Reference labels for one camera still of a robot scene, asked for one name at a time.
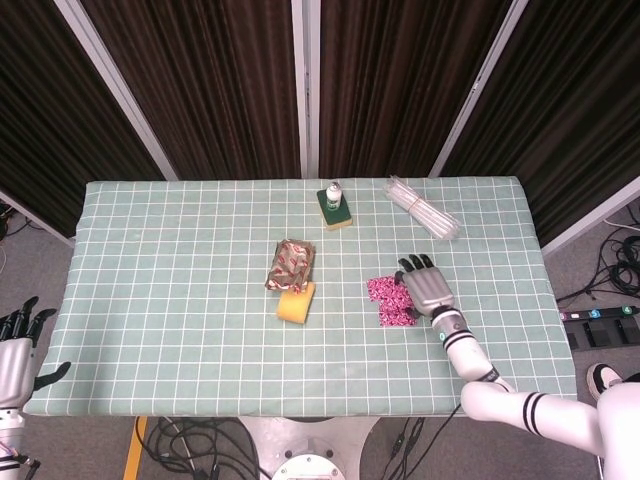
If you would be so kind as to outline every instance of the clear plastic straw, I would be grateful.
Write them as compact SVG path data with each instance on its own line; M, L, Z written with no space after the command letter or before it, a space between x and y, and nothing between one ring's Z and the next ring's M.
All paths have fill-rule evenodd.
M409 215L436 238L452 240L458 234L460 224L455 218L433 207L398 177L392 176L384 189L393 203L409 212Z

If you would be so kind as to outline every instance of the sponge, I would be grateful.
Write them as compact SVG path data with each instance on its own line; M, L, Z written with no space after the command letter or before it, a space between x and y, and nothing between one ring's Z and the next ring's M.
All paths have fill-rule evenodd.
M316 284L307 282L307 288L304 292L294 293L291 290L283 292L276 310L278 318L289 322L304 323L315 290Z
M318 196L318 203L320 203L324 221L327 224L327 230L337 230L338 228L346 227L353 223L344 194L340 200L340 206L336 210L329 210L327 208L326 190L320 190L316 195Z

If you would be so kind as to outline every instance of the dark brown curtain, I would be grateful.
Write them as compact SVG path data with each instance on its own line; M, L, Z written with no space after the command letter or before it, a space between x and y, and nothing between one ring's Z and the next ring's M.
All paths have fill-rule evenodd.
M83 4L180 177L300 177L290 0Z
M162 179L53 2L2 2L0 65L0 188L52 227L87 182Z
M323 1L320 176L426 176L510 4Z
M640 2L529 3L443 174L516 175L548 243L640 175Z

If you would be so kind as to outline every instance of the robotic hand fingers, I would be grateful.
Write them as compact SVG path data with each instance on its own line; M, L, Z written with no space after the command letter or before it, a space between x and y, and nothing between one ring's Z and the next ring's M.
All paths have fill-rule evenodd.
M36 377L34 349L44 322L56 313L50 308L31 319L37 302L38 297L32 297L20 310L0 318L0 409L21 409L34 390L60 380L71 366L65 362L56 372Z
M395 282L396 284L403 282L407 286L415 306L415 310L410 313L415 318L420 315L431 317L439 307L453 308L455 303L453 293L431 259L421 253L419 256L409 255L409 260L406 258L398 260L405 271L396 272Z

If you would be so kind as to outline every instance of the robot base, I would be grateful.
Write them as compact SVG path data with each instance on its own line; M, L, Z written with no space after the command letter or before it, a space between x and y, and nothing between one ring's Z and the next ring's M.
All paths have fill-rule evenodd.
M240 417L274 480L360 480L364 443L379 417L334 417L316 423Z

